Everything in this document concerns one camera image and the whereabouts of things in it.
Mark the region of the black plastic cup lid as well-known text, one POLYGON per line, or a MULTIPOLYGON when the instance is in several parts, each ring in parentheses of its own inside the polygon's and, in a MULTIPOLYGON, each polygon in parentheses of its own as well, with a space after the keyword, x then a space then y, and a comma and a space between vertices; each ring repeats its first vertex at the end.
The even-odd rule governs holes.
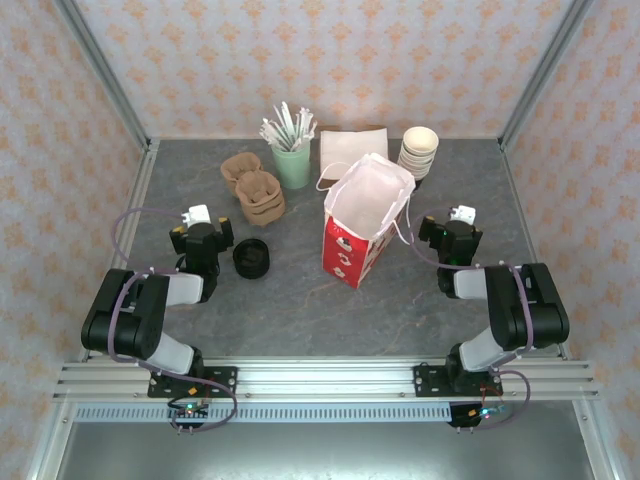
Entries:
POLYGON ((238 272, 266 272, 270 267, 267 244, 256 238, 241 241, 233 251, 233 262, 238 272))

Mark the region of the red white paper bag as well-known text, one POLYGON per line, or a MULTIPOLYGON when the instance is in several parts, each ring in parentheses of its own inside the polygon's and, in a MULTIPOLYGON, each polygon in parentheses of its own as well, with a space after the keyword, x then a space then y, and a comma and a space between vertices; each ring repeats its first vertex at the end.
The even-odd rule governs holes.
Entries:
POLYGON ((413 175, 383 156, 361 157, 325 194, 323 269, 357 289, 394 236, 415 189, 413 175))

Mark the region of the stack of pulp cup carriers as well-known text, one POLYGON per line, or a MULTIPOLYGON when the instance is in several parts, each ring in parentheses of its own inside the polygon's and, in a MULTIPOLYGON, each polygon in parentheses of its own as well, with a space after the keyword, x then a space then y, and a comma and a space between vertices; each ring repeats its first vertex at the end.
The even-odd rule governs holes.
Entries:
POLYGON ((233 176, 224 168, 221 172, 250 224, 266 226, 284 214, 284 194, 280 182, 271 173, 258 169, 233 176))

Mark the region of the stack of paper cups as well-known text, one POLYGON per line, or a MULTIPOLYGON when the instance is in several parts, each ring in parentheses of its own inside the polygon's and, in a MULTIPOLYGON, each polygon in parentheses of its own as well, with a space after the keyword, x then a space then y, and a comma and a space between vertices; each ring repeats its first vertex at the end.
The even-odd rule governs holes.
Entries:
POLYGON ((415 153, 402 144, 398 165, 409 171, 416 180, 422 180, 430 171, 436 151, 415 153))

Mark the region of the mint green holder cup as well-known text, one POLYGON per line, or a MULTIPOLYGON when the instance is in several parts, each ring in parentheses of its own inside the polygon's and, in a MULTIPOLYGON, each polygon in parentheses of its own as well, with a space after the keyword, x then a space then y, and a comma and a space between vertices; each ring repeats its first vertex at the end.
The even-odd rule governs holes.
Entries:
POLYGON ((286 189, 300 189, 310 181, 311 143, 304 141, 295 151, 271 148, 279 182, 286 189))

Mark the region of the white napkin stack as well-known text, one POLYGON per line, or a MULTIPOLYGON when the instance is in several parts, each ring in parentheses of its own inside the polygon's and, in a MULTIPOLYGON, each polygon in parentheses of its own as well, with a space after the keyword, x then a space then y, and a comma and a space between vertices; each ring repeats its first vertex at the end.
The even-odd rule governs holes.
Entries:
POLYGON ((329 131, 320 135, 320 173, 323 179, 339 180, 363 156, 389 158, 386 128, 359 132, 329 131))

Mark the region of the left controller board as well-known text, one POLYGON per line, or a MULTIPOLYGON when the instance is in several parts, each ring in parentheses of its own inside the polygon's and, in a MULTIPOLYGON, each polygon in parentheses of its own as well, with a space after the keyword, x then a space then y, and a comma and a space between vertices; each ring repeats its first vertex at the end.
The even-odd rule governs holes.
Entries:
POLYGON ((195 432, 205 424, 208 418, 209 408, 203 402, 174 398, 167 402, 169 408, 169 423, 178 433, 182 431, 195 432))

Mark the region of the controller board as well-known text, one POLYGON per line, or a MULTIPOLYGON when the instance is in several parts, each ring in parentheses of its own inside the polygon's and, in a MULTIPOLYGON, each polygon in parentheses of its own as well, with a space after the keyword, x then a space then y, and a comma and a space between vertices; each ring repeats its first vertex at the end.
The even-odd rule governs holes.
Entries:
POLYGON ((484 405, 480 402, 460 403, 450 405, 451 420, 448 425, 457 431, 472 430, 480 426, 483 420, 500 415, 506 411, 504 404, 484 405))
POLYGON ((178 433, 182 431, 195 432, 205 424, 208 418, 209 408, 203 402, 174 398, 167 402, 169 408, 169 423, 178 433))

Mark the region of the right controller board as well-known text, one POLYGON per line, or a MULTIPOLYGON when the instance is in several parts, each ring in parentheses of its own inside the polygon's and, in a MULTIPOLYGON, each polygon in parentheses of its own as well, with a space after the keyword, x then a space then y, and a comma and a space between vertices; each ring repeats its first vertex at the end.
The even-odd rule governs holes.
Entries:
POLYGON ((448 425, 457 431, 472 430, 480 426, 483 420, 500 415, 506 411, 504 404, 484 405, 480 402, 460 403, 450 405, 451 420, 448 425))

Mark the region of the grey metal shelf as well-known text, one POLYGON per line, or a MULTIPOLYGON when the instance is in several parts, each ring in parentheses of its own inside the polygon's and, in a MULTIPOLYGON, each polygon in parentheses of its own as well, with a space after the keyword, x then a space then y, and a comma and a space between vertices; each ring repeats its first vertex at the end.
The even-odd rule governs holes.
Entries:
POLYGON ((57 480, 595 480, 551 417, 457 434, 444 424, 77 424, 57 480))

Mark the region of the right aluminium table rail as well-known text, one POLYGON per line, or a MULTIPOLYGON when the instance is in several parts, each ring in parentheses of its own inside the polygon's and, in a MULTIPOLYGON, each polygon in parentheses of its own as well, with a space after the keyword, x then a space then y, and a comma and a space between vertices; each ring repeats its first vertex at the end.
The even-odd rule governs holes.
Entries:
MULTIPOLYGON (((512 171, 512 168, 509 164, 509 160, 508 160, 508 156, 506 153, 506 150, 502 147, 501 144, 498 144, 498 146, 500 147, 500 152, 501 152, 501 159, 502 159, 502 163, 504 166, 504 170, 506 172, 507 178, 508 178, 508 182, 509 185, 511 187, 511 191, 512 194, 514 196, 514 202, 516 205, 516 209, 518 212, 518 216, 519 216, 519 220, 522 226, 522 230, 524 232, 524 237, 525 237, 525 241, 526 241, 526 246, 527 246, 527 250, 530 256, 530 260, 534 263, 539 262, 538 256, 537 256, 537 252, 535 250, 534 244, 533 244, 533 240, 530 234, 530 230, 529 230, 529 226, 526 220, 526 215, 523 209, 523 205, 520 199, 520 196, 518 194, 518 190, 517 190, 517 186, 515 183, 515 177, 512 171)), ((560 358, 563 361, 568 361, 571 359, 571 355, 567 352, 566 349, 566 345, 564 343, 560 343, 560 344, 555 344, 554 347, 549 347, 543 350, 539 350, 539 353, 541 355, 551 355, 554 354, 555 356, 557 356, 558 358, 560 358)))

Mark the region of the left black mount plate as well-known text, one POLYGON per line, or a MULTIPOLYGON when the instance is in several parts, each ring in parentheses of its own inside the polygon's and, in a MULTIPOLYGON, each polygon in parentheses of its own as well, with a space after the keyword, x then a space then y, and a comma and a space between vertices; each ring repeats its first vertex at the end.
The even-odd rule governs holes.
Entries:
MULTIPOLYGON (((236 391, 237 376, 237 367, 223 366, 205 366, 200 375, 201 378, 224 385, 233 392, 236 391)), ((158 399, 201 399, 224 398, 226 394, 221 392, 218 387, 152 373, 148 384, 147 396, 158 399)))

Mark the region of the black mount plate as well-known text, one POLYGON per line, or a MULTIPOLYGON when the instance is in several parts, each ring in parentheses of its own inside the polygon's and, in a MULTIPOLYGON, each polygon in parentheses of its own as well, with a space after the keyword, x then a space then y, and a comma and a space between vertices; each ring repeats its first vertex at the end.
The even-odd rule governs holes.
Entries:
POLYGON ((503 394, 502 386, 487 372, 467 372, 426 363, 413 367, 413 385, 417 397, 499 397, 503 394))
MULTIPOLYGON (((224 385, 233 392, 236 391, 237 376, 237 367, 223 366, 205 366, 200 375, 201 378, 224 385)), ((201 399, 224 398, 226 394, 221 392, 218 387, 152 373, 148 384, 147 396, 158 399, 201 399)))

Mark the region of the right black mount plate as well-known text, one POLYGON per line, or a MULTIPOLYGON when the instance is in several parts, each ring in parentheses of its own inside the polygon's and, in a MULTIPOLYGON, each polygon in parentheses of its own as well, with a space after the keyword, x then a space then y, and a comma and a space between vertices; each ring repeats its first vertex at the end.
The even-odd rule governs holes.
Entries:
POLYGON ((467 372, 426 363, 413 367, 413 385, 417 397, 499 397, 503 394, 502 386, 487 372, 467 372))

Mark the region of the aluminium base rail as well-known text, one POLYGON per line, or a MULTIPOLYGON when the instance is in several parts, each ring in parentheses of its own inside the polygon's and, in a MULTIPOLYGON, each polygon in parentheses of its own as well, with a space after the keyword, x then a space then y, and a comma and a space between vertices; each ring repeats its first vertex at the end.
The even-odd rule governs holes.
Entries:
MULTIPOLYGON (((414 402, 413 369, 421 358, 400 357, 218 357, 212 366, 239 370, 242 402, 414 402)), ((148 373, 133 364, 94 356, 62 367, 53 398, 69 402, 143 402, 148 373)), ((604 392, 587 361, 533 356, 506 366, 506 401, 599 400, 604 392)))

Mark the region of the right aluminium frame post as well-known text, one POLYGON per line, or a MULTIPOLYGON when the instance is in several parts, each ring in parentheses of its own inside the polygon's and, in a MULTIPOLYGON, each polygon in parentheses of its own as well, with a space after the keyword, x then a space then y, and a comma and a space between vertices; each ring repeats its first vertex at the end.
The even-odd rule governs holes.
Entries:
POLYGON ((594 0, 571 0, 567 12, 527 82, 502 134, 498 137, 498 144, 502 152, 506 152, 513 144, 516 135, 525 123, 593 2, 594 0))

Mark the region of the aluminium frame post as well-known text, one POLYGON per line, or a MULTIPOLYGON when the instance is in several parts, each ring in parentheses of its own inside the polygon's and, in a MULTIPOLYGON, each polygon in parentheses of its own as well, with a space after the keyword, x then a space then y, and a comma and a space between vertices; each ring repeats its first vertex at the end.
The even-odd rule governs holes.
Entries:
POLYGON ((131 105, 121 83, 111 68, 95 35, 92 33, 76 0, 52 0, 69 30, 78 42, 87 61, 91 65, 104 87, 107 96, 119 114, 124 126, 136 144, 147 150, 150 138, 133 106, 131 105))
POLYGON ((498 137, 498 144, 502 152, 506 152, 513 144, 516 135, 525 123, 593 2, 594 0, 571 0, 567 12, 527 82, 502 134, 498 137))

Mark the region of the left aluminium frame post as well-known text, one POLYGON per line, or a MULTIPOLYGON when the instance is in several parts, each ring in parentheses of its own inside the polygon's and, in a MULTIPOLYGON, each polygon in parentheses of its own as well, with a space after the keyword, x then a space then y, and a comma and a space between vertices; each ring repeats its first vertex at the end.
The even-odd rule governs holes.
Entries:
POLYGON ((147 150, 150 138, 133 106, 131 105, 121 83, 111 68, 95 35, 92 33, 76 0, 52 0, 69 30, 78 42, 87 61, 91 65, 104 87, 107 96, 119 114, 124 126, 136 144, 147 150))

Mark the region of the left lower frame post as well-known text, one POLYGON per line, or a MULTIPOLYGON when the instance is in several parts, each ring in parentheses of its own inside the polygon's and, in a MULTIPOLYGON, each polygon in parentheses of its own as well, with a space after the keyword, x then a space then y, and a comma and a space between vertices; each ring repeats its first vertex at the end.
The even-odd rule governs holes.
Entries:
POLYGON ((75 402, 55 403, 37 443, 26 480, 56 480, 76 414, 75 402))

